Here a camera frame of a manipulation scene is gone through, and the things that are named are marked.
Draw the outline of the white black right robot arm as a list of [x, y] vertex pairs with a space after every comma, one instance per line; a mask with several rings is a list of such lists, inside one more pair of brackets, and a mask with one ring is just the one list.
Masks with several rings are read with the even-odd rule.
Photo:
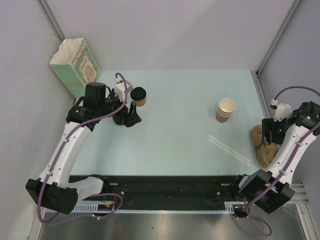
[[274, 118], [262, 120], [262, 140], [280, 148], [266, 169], [245, 175], [241, 183], [230, 188], [231, 196], [246, 199], [247, 211], [257, 205], [270, 214], [292, 199], [291, 189], [295, 169], [306, 149], [320, 134], [320, 106], [312, 101], [303, 102], [296, 110], [288, 104], [275, 106]]

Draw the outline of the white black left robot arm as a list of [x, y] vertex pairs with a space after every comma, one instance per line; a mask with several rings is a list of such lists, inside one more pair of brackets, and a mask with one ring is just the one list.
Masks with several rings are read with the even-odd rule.
[[91, 196], [105, 200], [111, 188], [99, 175], [90, 175], [77, 182], [69, 182], [72, 168], [95, 126], [104, 118], [112, 118], [127, 128], [140, 123], [137, 105], [127, 107], [132, 84], [117, 80], [114, 88], [101, 82], [90, 82], [75, 105], [68, 111], [66, 124], [59, 144], [49, 163], [37, 179], [29, 179], [26, 190], [40, 208], [61, 214], [72, 212], [78, 201]]

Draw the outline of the black plastic cup lid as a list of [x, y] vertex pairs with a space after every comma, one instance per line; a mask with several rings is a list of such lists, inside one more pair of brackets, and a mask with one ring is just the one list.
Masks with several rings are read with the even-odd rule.
[[130, 97], [133, 101], [142, 101], [146, 98], [147, 92], [143, 87], [135, 87], [130, 92]]

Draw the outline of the green patterned paper gift bag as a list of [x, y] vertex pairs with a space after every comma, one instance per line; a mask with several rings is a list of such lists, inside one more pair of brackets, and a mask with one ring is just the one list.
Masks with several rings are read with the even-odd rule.
[[85, 95], [89, 83], [100, 81], [100, 68], [83, 37], [64, 39], [49, 65], [76, 99]]

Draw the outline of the brown paper coffee cup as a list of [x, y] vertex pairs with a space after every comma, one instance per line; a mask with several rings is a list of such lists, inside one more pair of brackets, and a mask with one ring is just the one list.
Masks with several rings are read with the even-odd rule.
[[142, 107], [146, 104], [146, 98], [143, 98], [141, 100], [134, 100], [137, 107]]

